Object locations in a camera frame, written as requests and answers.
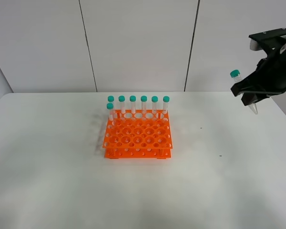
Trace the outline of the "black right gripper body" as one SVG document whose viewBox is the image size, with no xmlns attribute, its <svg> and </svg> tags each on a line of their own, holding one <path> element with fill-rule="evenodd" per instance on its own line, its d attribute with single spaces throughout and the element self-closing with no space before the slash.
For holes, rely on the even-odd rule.
<svg viewBox="0 0 286 229">
<path fill-rule="evenodd" d="M 283 94 L 286 92 L 286 39 L 275 38 L 275 45 L 263 45 L 266 60 L 255 71 L 255 93 Z"/>
</svg>

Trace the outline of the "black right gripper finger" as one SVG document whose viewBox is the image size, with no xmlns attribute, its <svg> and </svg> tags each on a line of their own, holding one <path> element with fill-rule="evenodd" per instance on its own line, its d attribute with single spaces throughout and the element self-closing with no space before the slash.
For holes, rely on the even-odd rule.
<svg viewBox="0 0 286 229">
<path fill-rule="evenodd" d="M 286 44 L 286 28 L 279 28 L 249 35 L 250 50 L 263 50 L 267 55 Z"/>
<path fill-rule="evenodd" d="M 245 79 L 235 83 L 231 87 L 231 91 L 235 97 L 243 95 L 241 100 L 244 105 L 258 103 L 271 97 L 268 91 L 270 79 L 270 73 L 253 72 Z"/>
</svg>

